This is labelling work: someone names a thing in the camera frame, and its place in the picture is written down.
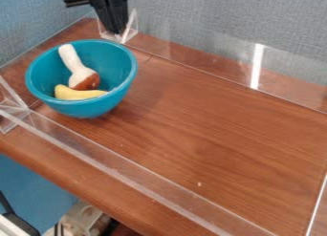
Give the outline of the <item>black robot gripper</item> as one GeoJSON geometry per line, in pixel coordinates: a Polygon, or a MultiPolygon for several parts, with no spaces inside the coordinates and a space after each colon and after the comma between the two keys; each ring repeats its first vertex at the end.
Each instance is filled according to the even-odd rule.
{"type": "Polygon", "coordinates": [[[63,0],[67,7],[91,5],[103,28],[113,34],[125,29],[128,23],[128,0],[63,0]],[[114,4],[115,19],[110,2],[114,4]]]}

